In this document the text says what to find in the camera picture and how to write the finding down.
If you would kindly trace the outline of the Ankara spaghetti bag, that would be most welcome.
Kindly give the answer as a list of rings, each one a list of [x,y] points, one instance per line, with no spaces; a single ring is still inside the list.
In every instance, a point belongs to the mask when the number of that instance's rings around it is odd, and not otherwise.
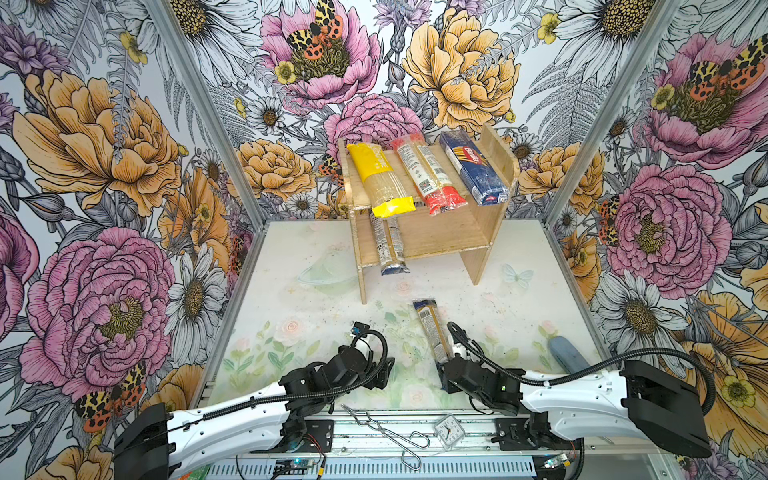
[[[382,276],[408,274],[410,269],[405,262],[404,243],[398,222],[394,218],[382,219],[369,213],[373,229],[376,251]]]
[[[425,332],[430,350],[438,364],[448,362],[453,356],[450,334],[441,321],[434,299],[416,300],[413,307]]]

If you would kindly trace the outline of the yellow spaghetti bag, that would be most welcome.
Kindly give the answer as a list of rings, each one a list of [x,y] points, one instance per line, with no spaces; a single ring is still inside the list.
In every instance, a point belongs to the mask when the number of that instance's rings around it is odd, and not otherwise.
[[[347,145],[347,149],[375,217],[387,219],[416,210],[413,197],[405,191],[381,146],[352,143]]]

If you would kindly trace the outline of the red spaghetti bag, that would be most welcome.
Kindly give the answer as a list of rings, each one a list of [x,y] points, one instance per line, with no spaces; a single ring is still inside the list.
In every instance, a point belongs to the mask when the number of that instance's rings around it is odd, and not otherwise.
[[[467,205],[421,133],[396,138],[391,141],[391,146],[403,162],[430,216]]]

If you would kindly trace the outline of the blue Barilla spaghetti box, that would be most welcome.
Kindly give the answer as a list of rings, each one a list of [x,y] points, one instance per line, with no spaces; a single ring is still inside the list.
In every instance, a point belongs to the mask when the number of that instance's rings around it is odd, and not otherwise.
[[[444,131],[437,140],[479,206],[503,204],[509,199],[509,189],[463,130]]]

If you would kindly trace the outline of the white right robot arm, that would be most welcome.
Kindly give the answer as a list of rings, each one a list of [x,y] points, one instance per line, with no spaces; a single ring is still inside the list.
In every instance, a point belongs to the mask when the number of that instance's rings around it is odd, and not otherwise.
[[[504,374],[461,356],[440,364],[438,373],[448,392],[462,392],[498,414],[494,440],[503,450],[630,437],[681,456],[711,454],[698,391],[639,360],[569,382],[522,369]]]

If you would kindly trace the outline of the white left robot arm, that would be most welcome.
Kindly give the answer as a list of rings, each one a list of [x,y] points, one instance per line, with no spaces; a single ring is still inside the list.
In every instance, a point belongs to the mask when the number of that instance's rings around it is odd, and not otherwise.
[[[376,362],[342,346],[327,363],[314,362],[248,395],[208,407],[170,411],[148,406],[117,438],[117,479],[179,479],[236,454],[287,451],[307,433],[306,419],[350,391],[387,385],[394,358]]]

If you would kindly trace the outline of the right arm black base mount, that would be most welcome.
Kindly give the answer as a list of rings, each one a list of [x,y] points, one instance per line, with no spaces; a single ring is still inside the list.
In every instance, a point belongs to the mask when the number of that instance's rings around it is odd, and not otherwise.
[[[549,424],[536,415],[497,418],[494,426],[491,442],[501,451],[579,451],[577,441],[558,437],[549,430]]]

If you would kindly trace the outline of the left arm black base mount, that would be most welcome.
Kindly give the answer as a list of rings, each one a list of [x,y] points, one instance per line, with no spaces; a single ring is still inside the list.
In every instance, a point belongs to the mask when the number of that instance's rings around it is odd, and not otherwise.
[[[282,428],[277,451],[284,453],[329,453],[332,450],[333,420],[289,419]]]

